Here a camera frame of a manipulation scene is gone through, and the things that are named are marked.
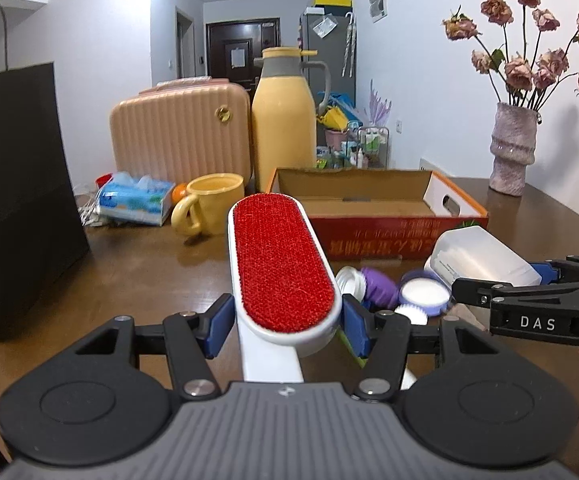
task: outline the black paper bag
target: black paper bag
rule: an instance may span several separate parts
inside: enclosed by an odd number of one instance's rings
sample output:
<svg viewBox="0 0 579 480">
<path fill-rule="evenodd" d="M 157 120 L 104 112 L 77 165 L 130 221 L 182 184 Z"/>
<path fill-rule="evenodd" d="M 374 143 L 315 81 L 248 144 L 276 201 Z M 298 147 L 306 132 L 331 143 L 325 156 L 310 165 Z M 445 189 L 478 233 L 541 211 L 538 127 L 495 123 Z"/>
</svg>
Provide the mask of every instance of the black paper bag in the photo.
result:
<svg viewBox="0 0 579 480">
<path fill-rule="evenodd" d="M 0 73 L 0 340 L 89 250 L 61 139 L 54 67 Z"/>
</svg>

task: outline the refrigerator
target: refrigerator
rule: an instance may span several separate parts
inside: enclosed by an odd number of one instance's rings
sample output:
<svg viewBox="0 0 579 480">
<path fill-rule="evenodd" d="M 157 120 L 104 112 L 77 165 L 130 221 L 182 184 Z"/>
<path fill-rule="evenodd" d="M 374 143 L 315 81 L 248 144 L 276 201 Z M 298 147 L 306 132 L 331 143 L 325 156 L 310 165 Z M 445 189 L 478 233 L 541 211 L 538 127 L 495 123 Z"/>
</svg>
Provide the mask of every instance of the refrigerator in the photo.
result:
<svg viewBox="0 0 579 480">
<path fill-rule="evenodd" d="M 322 15 L 308 14 L 301 17 L 300 37 L 304 50 L 317 50 L 318 56 L 310 56 L 310 60 L 324 61 L 332 73 L 332 92 L 347 94 L 352 102 L 356 104 L 356 62 L 354 60 L 354 71 L 349 77 L 348 68 L 343 77 L 343 62 L 345 61 L 345 45 L 347 41 L 347 27 L 350 18 L 345 16 L 334 16 L 338 25 L 324 38 L 320 38 L 314 32 L 314 27 L 323 20 Z M 305 78 L 314 96 L 314 102 L 319 104 L 323 97 L 318 92 L 325 91 L 325 72 L 318 69 L 306 69 Z M 322 124 L 318 124 L 317 142 L 319 146 L 324 146 L 325 131 Z"/>
</svg>

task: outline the yellow mug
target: yellow mug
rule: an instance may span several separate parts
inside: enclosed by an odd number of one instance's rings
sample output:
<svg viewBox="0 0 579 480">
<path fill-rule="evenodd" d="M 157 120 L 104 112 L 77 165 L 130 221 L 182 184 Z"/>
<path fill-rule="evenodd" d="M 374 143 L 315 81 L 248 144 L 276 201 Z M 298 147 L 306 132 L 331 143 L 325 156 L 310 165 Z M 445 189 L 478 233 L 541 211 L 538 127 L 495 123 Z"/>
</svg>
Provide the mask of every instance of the yellow mug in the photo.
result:
<svg viewBox="0 0 579 480">
<path fill-rule="evenodd" d="M 185 236 L 224 234 L 229 210 L 244 196 L 240 175 L 201 176 L 187 185 L 187 196 L 173 209 L 172 226 Z"/>
</svg>

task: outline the paper notice on door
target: paper notice on door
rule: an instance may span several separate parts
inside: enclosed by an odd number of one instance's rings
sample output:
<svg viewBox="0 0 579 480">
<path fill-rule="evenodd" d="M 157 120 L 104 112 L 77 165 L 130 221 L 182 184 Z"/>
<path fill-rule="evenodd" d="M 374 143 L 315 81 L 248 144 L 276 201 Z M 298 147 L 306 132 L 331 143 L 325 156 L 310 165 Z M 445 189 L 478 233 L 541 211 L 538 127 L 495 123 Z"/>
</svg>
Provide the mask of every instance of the paper notice on door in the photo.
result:
<svg viewBox="0 0 579 480">
<path fill-rule="evenodd" d="M 232 68 L 245 67 L 245 49 L 234 48 L 232 50 Z"/>
</svg>

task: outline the thermos handle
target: thermos handle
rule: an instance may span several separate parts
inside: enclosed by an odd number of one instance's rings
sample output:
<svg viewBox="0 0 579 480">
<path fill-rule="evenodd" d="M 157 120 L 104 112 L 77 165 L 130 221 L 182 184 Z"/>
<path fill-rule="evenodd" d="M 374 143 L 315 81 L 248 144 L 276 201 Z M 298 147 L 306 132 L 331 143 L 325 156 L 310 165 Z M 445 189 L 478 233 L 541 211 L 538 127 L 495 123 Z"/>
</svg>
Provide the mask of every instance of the thermos handle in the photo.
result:
<svg viewBox="0 0 579 480">
<path fill-rule="evenodd" d="M 327 111 L 330 94 L 332 93 L 332 74 L 330 74 L 329 67 L 324 61 L 303 61 L 303 68 L 322 68 L 325 70 L 325 99 L 318 105 L 318 115 L 323 116 Z"/>
</svg>

